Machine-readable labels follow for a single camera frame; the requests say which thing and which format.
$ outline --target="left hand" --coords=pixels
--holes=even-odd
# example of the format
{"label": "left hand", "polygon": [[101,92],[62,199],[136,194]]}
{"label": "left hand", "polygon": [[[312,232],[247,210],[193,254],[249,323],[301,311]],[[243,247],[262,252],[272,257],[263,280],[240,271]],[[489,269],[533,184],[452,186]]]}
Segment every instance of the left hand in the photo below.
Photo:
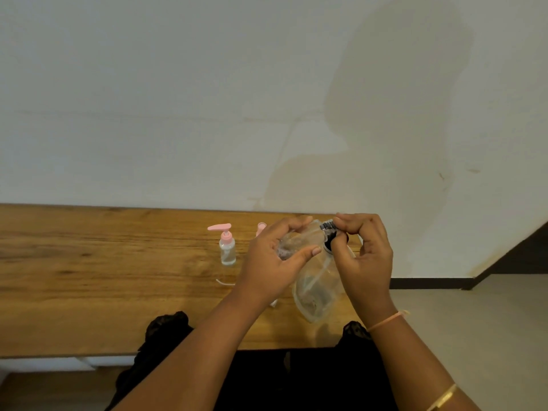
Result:
{"label": "left hand", "polygon": [[311,221],[311,216],[286,217],[267,226],[250,242],[233,293],[261,312],[276,300],[295,281],[305,264],[321,252],[318,246],[311,245],[285,261],[278,257],[279,240],[289,231],[297,231]]}

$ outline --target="gray floor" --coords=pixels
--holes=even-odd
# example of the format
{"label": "gray floor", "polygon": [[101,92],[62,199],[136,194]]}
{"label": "gray floor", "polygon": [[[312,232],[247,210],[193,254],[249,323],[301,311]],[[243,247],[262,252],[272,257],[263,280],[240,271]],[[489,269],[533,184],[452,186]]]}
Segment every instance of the gray floor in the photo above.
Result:
{"label": "gray floor", "polygon": [[[493,275],[472,291],[393,296],[483,411],[547,409],[548,275]],[[118,372],[10,375],[0,387],[0,409],[103,410]]]}

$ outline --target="pink cap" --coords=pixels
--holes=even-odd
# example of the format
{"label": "pink cap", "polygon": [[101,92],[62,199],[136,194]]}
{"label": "pink cap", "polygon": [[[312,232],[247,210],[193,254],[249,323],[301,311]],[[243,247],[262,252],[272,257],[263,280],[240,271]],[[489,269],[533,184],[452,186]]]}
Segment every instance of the pink cap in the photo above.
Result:
{"label": "pink cap", "polygon": [[257,233],[255,234],[255,236],[258,236],[263,231],[264,228],[266,228],[266,223],[260,222],[257,225]]}
{"label": "pink cap", "polygon": [[232,242],[232,234],[229,229],[232,228],[230,223],[220,223],[218,225],[212,225],[207,228],[208,231],[223,231],[221,234],[221,242],[223,244],[229,244]]}

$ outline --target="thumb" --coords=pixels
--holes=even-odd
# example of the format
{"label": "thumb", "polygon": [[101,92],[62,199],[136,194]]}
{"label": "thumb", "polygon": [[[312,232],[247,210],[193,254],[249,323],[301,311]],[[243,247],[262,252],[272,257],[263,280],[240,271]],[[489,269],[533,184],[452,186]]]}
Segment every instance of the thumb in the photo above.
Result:
{"label": "thumb", "polygon": [[294,275],[296,275],[313,256],[318,255],[321,251],[322,250],[318,245],[310,245],[302,248],[283,263]]}
{"label": "thumb", "polygon": [[348,236],[342,231],[337,232],[337,236],[331,241],[333,258],[341,275],[352,269],[355,261],[346,246],[347,242]]}

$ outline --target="wooden table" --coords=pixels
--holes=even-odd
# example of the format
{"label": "wooden table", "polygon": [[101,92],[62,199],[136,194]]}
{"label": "wooden table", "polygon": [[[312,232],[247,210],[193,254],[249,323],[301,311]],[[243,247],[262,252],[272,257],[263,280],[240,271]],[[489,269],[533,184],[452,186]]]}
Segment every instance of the wooden table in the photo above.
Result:
{"label": "wooden table", "polygon": [[[215,279],[234,282],[257,223],[286,215],[0,205],[0,357],[135,354],[156,316],[183,310],[196,325],[230,291]],[[225,222],[236,239],[234,267],[223,267],[219,233],[207,231]],[[311,325],[288,289],[240,348],[334,345],[355,319],[342,297]]]}

